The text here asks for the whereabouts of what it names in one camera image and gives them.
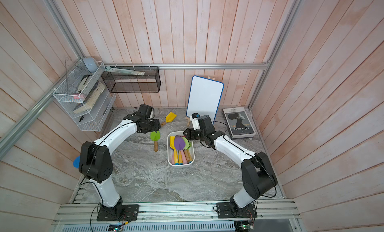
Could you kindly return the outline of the green trowel wooden handle back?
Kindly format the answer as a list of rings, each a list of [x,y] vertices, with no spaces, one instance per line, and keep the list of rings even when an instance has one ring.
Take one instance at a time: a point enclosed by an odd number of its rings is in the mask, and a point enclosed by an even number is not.
[[[159,131],[153,131],[153,132],[151,132],[150,136],[151,136],[151,140],[154,142],[154,151],[157,152],[158,151],[158,141],[161,138],[161,134]]]

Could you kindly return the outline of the green trowel wooden handle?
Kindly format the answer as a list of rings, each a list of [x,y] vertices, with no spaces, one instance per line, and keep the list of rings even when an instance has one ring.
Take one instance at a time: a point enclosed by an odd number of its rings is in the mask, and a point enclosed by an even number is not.
[[[151,140],[154,142],[154,151],[157,152],[158,151],[158,141],[161,138],[161,134],[159,131],[153,131],[153,132],[151,132],[150,136],[151,136]]]
[[[191,154],[189,152],[190,142],[189,142],[189,140],[186,137],[182,137],[182,138],[183,138],[183,140],[185,142],[184,153],[185,153],[187,162],[191,163],[192,162],[192,156],[191,156]]]

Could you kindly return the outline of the yellow shovel wooden handle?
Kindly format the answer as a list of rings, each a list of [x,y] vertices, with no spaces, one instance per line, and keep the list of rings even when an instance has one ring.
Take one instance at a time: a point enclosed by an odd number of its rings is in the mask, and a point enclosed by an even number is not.
[[[177,117],[177,115],[173,112],[170,112],[166,117],[165,117],[165,121],[161,123],[161,126],[165,126],[167,123],[170,123],[172,122],[175,118]]]

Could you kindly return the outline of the green trowel wooden handle front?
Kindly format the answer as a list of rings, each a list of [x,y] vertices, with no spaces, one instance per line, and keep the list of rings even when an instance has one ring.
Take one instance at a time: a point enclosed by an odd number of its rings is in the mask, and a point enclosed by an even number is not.
[[[182,137],[182,138],[183,138],[183,140],[185,142],[184,153],[185,153],[187,162],[191,163],[192,162],[192,156],[191,156],[191,154],[189,152],[190,142],[189,142],[189,140],[186,137]]]

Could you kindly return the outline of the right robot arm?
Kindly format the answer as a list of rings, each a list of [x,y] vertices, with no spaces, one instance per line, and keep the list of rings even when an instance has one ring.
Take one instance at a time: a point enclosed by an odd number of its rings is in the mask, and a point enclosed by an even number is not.
[[[269,190],[276,189],[278,180],[266,153],[252,152],[235,143],[224,132],[214,128],[208,115],[194,113],[190,121],[192,128],[184,131],[188,140],[199,141],[207,148],[224,153],[241,167],[243,187],[230,198],[233,210],[244,209]]]

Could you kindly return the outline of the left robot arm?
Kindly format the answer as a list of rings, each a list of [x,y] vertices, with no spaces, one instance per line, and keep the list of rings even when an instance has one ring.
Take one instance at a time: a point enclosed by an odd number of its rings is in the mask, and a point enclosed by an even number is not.
[[[111,178],[112,154],[131,135],[160,131],[160,121],[155,119],[154,108],[141,104],[138,111],[128,114],[121,123],[105,136],[81,147],[79,171],[96,188],[102,208],[116,210],[122,198]]]

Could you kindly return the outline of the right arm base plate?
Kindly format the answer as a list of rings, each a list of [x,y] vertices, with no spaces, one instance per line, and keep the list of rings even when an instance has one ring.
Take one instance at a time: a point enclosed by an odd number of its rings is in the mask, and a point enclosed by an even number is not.
[[[213,206],[214,212],[218,214],[220,219],[231,219],[231,218],[250,218],[255,219],[258,217],[256,206],[254,203],[250,203],[244,208],[239,208],[233,202],[222,202],[217,203]]]

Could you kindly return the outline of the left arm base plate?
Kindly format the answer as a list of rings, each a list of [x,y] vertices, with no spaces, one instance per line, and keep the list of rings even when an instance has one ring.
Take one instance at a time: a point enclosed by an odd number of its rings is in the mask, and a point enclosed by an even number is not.
[[[98,222],[104,221],[136,221],[140,205],[123,205],[117,204],[113,208],[101,206],[100,212],[97,216]]]

